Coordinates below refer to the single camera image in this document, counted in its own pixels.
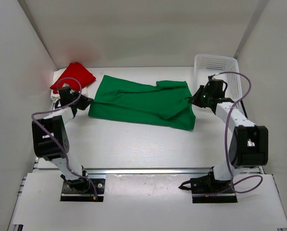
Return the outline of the white t shirt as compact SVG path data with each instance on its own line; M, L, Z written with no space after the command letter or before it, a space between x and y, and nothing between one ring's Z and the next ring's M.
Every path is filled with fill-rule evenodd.
M52 84L54 84L58 78L62 75L62 73L65 71L66 69L59 69L58 71L55 71L53 74L53 79L52 79ZM87 87L84 87L82 89L81 94L83 94L84 96L88 97L88 89ZM58 93L54 93L53 90L51 90L51 100L55 103L58 99L60 99L60 96Z

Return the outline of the red t shirt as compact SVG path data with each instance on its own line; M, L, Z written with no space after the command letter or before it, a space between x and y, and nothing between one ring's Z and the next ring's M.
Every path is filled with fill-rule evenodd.
M57 87L61 88L63 84L68 84L71 89L79 91L80 87L74 79L80 83L83 89L84 87L92 84L96 80L96 77L82 64L78 62L70 63L69 66L61 73L61 75L53 81L50 89L53 90L53 93L57 94Z

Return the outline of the green t shirt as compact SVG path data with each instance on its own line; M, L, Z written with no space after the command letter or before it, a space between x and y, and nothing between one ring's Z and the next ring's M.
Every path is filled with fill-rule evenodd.
M190 97L186 81L161 80L147 85L105 75L88 115L190 131L196 121Z

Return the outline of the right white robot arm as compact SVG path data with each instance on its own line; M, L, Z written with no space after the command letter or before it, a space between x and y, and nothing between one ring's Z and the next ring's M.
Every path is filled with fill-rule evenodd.
M206 85L189 99L189 103L200 108L209 108L225 123L225 162L212 168L212 176L206 179L206 188L217 192L223 181L244 170L263 166L268 162L268 129L248 120L235 106L231 98L225 97L228 84L209 77Z

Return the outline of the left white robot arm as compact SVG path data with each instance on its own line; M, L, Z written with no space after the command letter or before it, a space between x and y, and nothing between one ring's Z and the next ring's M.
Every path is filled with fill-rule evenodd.
M80 193L89 190L91 181L85 168L68 152L70 148L65 125L75 118L77 111L84 111L93 99L70 87L59 89L60 107L31 115L35 155L56 165L62 179Z

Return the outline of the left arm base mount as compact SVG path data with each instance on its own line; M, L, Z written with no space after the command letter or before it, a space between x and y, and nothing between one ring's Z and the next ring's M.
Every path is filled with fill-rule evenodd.
M93 185L86 179L66 180L63 174L60 201L63 202L103 202L105 191L105 177L90 178Z

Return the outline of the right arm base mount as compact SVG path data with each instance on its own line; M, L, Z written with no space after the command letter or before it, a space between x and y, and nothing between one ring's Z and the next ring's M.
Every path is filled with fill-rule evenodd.
M190 178L178 188L191 191L193 204L237 203L236 193L231 189L229 180L216 180L212 174Z

